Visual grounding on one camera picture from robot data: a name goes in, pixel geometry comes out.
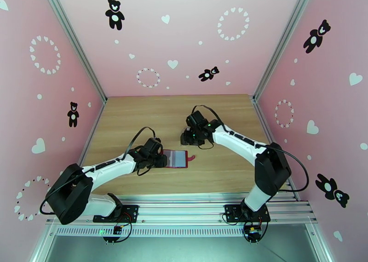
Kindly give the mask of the red leather card holder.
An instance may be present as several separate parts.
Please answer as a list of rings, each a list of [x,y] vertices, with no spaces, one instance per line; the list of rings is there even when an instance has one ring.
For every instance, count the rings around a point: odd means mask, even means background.
[[[195,155],[189,156],[188,151],[186,150],[164,149],[163,154],[167,157],[167,164],[165,168],[187,168],[188,164],[196,158]]]

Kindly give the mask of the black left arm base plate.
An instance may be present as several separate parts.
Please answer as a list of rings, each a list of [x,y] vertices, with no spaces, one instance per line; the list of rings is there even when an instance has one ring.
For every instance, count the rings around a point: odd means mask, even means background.
[[[108,216],[95,215],[94,223],[136,223],[139,205],[117,205]]]

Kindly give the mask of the perforated metal strip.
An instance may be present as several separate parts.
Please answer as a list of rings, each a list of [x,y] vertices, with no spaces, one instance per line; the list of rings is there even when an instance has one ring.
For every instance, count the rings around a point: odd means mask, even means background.
[[[58,227],[54,232],[58,236],[83,237],[242,237],[241,226],[133,226],[115,231],[113,226],[74,226]]]

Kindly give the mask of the grey metal tray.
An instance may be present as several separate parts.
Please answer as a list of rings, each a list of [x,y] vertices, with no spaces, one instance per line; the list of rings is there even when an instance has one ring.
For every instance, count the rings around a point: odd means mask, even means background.
[[[271,224],[254,244],[243,236],[58,236],[58,227],[46,228],[29,262],[338,262],[314,224]]]

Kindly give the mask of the aluminium frame corner post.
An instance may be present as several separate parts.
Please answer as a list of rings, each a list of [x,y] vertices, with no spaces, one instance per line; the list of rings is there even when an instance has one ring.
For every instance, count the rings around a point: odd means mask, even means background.
[[[77,34],[75,33],[75,30],[73,29],[73,26],[67,17],[67,14],[62,6],[62,3],[60,0],[48,0],[50,6],[52,7],[57,19],[59,20],[60,25],[62,26],[65,34],[67,35],[69,42],[71,43],[77,57],[79,58],[89,80],[91,81],[92,85],[96,89],[97,93],[99,94],[99,97],[103,104],[105,105],[108,98],[106,97],[98,79],[97,76],[82,48],[82,45],[77,37]]]
[[[264,73],[259,81],[257,88],[254,91],[254,94],[251,96],[251,100],[254,104],[257,104],[264,89],[266,88],[270,77],[272,76],[281,56],[283,55],[284,50],[286,49],[289,40],[291,39],[295,29],[298,26],[299,20],[301,19],[305,8],[307,7],[309,0],[297,0],[296,4],[291,12],[289,20],[286,24],[286,27],[281,34],[281,37],[277,43],[277,46],[268,62]]]

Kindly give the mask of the grooved aluminium rail deck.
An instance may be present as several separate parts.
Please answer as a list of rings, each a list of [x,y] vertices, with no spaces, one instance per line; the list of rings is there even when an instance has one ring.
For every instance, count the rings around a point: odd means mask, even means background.
[[[136,225],[224,225],[224,206],[239,204],[247,193],[119,195],[125,205],[138,205]],[[278,193],[267,203],[271,224],[317,223],[308,201]]]

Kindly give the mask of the circuit board with yellow connector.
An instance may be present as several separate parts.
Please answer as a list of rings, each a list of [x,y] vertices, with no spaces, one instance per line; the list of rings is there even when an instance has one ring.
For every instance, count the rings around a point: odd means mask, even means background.
[[[249,243],[258,243],[262,237],[262,228],[259,226],[245,226],[243,235]]]

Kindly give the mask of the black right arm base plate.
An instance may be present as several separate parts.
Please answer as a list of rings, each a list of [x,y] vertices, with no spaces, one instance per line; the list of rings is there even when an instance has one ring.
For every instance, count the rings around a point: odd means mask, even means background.
[[[227,223],[271,221],[266,204],[263,204],[258,211],[252,211],[245,205],[225,205],[224,216]]]

